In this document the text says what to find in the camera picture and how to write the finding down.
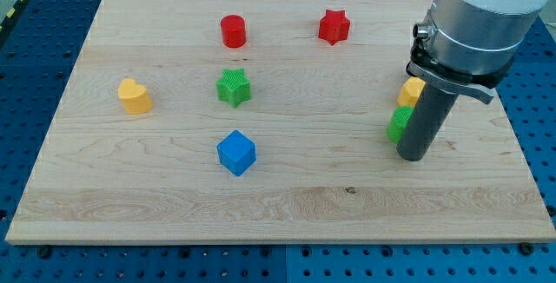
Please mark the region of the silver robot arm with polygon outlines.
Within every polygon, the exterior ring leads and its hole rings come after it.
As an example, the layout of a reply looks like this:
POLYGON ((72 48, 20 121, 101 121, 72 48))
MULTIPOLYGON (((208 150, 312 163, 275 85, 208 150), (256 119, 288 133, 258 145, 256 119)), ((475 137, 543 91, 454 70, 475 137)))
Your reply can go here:
POLYGON ((472 75, 490 74, 513 58, 548 0, 433 0, 428 54, 472 75))

